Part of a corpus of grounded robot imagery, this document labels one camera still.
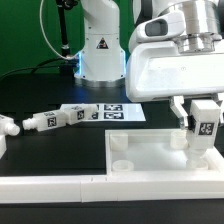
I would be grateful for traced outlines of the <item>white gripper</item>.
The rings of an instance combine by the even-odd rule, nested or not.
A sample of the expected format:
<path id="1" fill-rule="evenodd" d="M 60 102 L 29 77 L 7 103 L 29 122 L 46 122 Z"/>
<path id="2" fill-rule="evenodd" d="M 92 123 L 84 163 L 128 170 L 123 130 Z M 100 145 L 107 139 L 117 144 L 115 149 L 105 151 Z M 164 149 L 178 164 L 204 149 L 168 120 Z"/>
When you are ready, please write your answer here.
<path id="1" fill-rule="evenodd" d="M 224 124 L 224 41 L 213 52 L 180 54 L 172 41 L 137 46 L 128 60 L 126 95 L 132 102 L 170 98 L 182 130 L 188 128 L 184 97 L 218 93 L 220 124 Z"/>

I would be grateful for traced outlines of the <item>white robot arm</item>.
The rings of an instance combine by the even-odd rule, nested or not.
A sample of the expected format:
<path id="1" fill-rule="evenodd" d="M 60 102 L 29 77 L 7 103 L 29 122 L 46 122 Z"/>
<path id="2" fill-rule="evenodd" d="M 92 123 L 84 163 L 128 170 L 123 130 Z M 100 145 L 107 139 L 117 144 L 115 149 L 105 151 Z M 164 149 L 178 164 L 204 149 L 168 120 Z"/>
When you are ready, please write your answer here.
<path id="1" fill-rule="evenodd" d="M 135 28 L 130 56 L 119 42 L 113 0 L 81 0 L 85 44 L 75 81 L 126 85 L 133 102 L 168 100 L 182 127 L 192 127 L 185 98 L 210 96 L 224 125 L 224 0 L 131 0 Z"/>

